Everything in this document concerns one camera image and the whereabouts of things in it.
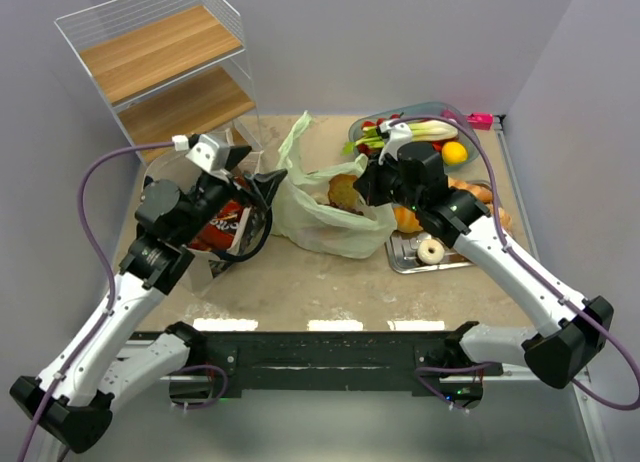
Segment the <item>brown chip bag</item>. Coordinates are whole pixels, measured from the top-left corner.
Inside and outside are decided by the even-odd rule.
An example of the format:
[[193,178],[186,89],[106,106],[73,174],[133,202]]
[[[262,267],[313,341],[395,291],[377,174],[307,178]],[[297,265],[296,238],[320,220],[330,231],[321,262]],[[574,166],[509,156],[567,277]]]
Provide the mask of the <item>brown chip bag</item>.
[[188,247],[203,252],[228,251],[240,230],[242,217],[249,209],[250,206],[230,200],[192,239]]

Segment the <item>beige canvas tote bag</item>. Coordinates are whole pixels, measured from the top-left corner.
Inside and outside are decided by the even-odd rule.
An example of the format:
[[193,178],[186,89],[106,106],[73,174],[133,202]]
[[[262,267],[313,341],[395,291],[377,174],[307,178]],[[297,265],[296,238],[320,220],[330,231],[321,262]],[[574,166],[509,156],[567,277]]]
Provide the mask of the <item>beige canvas tote bag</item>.
[[205,134],[175,135],[167,144],[184,151],[198,169],[196,181],[187,189],[169,179],[154,179],[143,187],[135,211],[137,237],[131,244],[120,272],[130,272],[146,289],[169,294],[195,259],[189,244],[225,206],[236,201],[256,208],[264,217],[264,229],[256,246],[242,254],[216,250],[230,264],[253,258],[266,243],[273,225],[272,203],[285,169],[245,174],[236,179],[231,171],[250,153],[249,146],[234,146]]

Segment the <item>green avocado print bag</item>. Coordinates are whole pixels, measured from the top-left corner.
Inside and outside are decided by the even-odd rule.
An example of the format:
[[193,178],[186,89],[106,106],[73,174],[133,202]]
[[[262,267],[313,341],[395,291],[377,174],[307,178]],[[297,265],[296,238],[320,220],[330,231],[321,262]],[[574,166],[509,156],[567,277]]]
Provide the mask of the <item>green avocado print bag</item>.
[[360,197],[356,198],[356,208],[352,211],[317,202],[315,196],[329,192],[332,178],[361,176],[368,158],[359,155],[350,162],[305,171],[301,138],[312,123],[313,117],[305,112],[278,149],[276,167],[286,170],[287,175],[271,205],[272,233],[312,252],[352,259],[368,258],[384,245],[397,227],[392,206],[366,206]]

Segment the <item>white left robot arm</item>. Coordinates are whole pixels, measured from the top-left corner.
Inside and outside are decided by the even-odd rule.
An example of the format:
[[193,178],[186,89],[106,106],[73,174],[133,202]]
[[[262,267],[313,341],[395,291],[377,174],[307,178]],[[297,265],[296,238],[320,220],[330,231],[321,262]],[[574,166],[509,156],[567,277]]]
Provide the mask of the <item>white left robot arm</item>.
[[204,336],[185,323],[169,326],[144,353],[117,356],[142,319],[174,289],[191,265],[189,243],[231,201],[272,214],[271,205],[287,172],[232,171],[250,153],[248,146],[198,142],[184,148],[197,170],[181,188],[171,179],[148,179],[135,213],[136,237],[108,290],[67,347],[36,376],[19,377],[10,395],[31,419],[67,450],[93,447],[115,413],[157,379],[208,369],[200,352]]

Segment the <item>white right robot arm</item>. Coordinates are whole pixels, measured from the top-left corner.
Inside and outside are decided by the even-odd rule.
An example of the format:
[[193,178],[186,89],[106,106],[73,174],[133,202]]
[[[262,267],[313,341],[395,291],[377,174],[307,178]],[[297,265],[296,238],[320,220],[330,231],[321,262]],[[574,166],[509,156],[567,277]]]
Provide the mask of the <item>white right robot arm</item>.
[[460,330],[458,344],[470,362],[525,366],[561,389],[604,347],[601,332],[611,325],[612,305],[554,277],[502,229],[487,205],[449,186],[434,149],[411,142],[371,160],[354,187],[369,206],[412,210],[427,233],[481,268],[530,319],[532,329],[471,324]]

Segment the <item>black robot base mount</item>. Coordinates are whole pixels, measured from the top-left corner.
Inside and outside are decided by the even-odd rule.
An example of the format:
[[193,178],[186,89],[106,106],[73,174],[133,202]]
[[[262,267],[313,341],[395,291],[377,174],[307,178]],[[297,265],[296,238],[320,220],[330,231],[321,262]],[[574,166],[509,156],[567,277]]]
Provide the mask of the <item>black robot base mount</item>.
[[173,398],[208,394],[239,398],[248,391],[394,391],[472,405],[481,378],[499,364],[471,361],[459,347],[463,331],[200,332],[184,322],[166,334],[182,339],[195,385],[180,378]]

